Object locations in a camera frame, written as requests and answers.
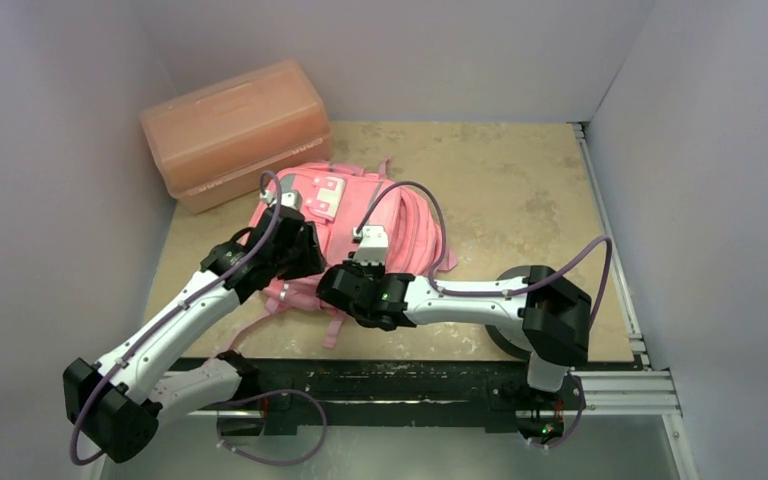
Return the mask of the pink student backpack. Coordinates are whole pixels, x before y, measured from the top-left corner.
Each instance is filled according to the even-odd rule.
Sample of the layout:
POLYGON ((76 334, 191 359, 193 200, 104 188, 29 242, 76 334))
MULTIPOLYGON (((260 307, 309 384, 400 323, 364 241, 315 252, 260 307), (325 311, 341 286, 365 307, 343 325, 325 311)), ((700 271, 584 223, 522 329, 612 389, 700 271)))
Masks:
MULTIPOLYGON (((458 264, 450 247, 444 246, 447 236, 434 218, 428 200, 416 190, 397 186, 387 175, 390 159, 377 171, 326 161, 312 161, 277 173, 282 194, 294 194, 297 209, 316 227, 319 244, 327 265, 347 260, 357 246, 353 234, 364 218, 363 230, 381 227, 386 233, 388 249, 386 271, 426 275, 436 264, 435 273, 446 272, 458 264)), ((253 326, 264 319, 286 311, 327 312, 331 322, 323 346, 334 348, 340 329, 348 314, 339 312, 315 296, 321 274, 296 280, 273 280, 262 291, 264 310, 248 325, 241 327, 219 352, 230 350, 253 326)))

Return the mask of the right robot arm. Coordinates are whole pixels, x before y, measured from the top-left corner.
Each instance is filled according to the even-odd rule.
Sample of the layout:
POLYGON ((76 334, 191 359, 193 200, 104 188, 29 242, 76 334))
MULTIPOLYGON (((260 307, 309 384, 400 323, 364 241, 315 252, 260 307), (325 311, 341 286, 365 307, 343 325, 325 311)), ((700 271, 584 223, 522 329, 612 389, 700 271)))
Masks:
POLYGON ((366 328, 393 331, 437 323, 483 325, 524 354, 524 399, 544 407, 567 372, 589 357, 591 297, 545 265, 515 267, 494 281, 433 282, 345 261, 321 277, 316 297, 366 328))

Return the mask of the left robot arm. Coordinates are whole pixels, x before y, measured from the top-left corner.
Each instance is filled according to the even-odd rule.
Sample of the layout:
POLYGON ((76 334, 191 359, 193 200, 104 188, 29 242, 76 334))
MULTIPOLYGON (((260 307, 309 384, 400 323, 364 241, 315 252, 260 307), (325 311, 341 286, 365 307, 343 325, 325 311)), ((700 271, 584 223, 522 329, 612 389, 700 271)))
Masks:
POLYGON ((122 344, 63 371, 71 462, 133 459, 160 427, 211 405, 244 409, 296 390, 267 390, 258 367, 225 350, 177 376, 168 370, 210 327, 275 279, 325 269, 314 224, 298 208, 268 207, 253 227, 214 246, 183 289, 122 344))

